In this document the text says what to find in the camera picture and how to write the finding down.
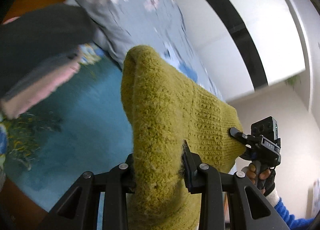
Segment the blue sleeved right forearm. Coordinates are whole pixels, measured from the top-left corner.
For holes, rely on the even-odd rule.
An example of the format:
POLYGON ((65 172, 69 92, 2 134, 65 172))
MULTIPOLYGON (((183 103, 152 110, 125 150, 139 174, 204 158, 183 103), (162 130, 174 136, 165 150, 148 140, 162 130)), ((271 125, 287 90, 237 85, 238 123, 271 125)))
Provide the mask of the blue sleeved right forearm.
POLYGON ((272 191, 265 190, 264 196, 271 206, 278 212, 280 217, 288 225, 289 229, 308 229, 313 223, 313 219, 297 219, 293 214, 290 214, 285 207, 282 198, 278 195, 276 188, 272 191))

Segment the right hand in black glove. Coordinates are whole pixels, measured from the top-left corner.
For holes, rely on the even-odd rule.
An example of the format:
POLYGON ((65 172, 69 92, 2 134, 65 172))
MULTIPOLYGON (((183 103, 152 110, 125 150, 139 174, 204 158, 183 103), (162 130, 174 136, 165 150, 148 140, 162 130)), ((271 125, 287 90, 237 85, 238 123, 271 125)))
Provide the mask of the right hand in black glove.
MULTIPOLYGON (((252 183, 255 184, 255 178, 257 174, 256 167, 253 163, 249 164, 246 175, 252 181, 252 183)), ((264 196, 268 196, 275 189, 275 177, 276 171, 274 169, 267 169, 259 174, 259 179, 261 181, 265 181, 264 188, 261 190, 264 196)))

